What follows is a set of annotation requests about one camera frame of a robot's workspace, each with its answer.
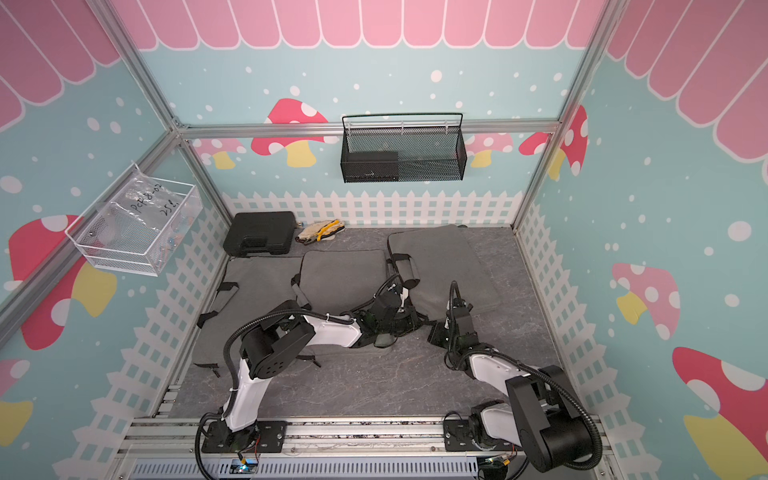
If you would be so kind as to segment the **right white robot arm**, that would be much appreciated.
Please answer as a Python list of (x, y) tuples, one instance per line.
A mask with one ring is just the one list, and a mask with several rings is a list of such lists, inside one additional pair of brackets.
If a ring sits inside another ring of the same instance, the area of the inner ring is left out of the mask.
[(541, 473), (558, 467), (587, 471), (602, 461), (596, 421), (563, 369), (530, 366), (480, 341), (457, 281), (449, 287), (445, 320), (433, 326), (429, 342), (445, 350), (448, 369), (505, 395), (474, 406), (466, 419), (448, 419), (448, 441), (481, 451), (509, 448)]

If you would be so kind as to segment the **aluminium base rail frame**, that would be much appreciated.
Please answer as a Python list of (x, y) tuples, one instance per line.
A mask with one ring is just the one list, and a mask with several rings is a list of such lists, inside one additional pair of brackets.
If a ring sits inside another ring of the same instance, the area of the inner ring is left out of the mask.
[(132, 422), (110, 479), (470, 479), (493, 451), (458, 440), (446, 420), (466, 420), (468, 408), (432, 416), (285, 417), (265, 444), (245, 453), (193, 452), (199, 420), (183, 413), (202, 383), (171, 386), (153, 418)]

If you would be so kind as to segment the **black plastic tool case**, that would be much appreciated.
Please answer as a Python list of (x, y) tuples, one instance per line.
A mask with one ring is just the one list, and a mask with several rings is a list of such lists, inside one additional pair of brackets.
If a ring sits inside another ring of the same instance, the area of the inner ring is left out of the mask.
[(284, 255), (290, 251), (296, 228), (291, 211), (241, 212), (233, 218), (223, 249), (232, 257)]

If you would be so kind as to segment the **grey laptop bag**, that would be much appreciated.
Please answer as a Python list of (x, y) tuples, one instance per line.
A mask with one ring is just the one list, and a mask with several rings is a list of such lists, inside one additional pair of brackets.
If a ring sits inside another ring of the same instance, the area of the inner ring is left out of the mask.
[(464, 228), (447, 225), (393, 233), (387, 238), (387, 249), (411, 302), (430, 321), (445, 318), (452, 282), (477, 313), (492, 311), (501, 303)]
[(371, 300), (388, 277), (381, 250), (309, 251), (291, 287), (300, 305), (336, 315)]
[(224, 344), (236, 329), (295, 298), (291, 279), (300, 266), (298, 257), (230, 260), (215, 290), (213, 304), (197, 320), (200, 334), (192, 363), (202, 368), (223, 369)]

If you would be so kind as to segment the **yellow black pliers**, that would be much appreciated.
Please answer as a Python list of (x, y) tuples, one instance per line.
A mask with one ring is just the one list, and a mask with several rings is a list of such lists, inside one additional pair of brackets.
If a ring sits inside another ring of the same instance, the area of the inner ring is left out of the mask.
[(317, 240), (333, 236), (336, 232), (345, 228), (345, 224), (340, 220), (333, 220), (320, 228), (317, 232)]

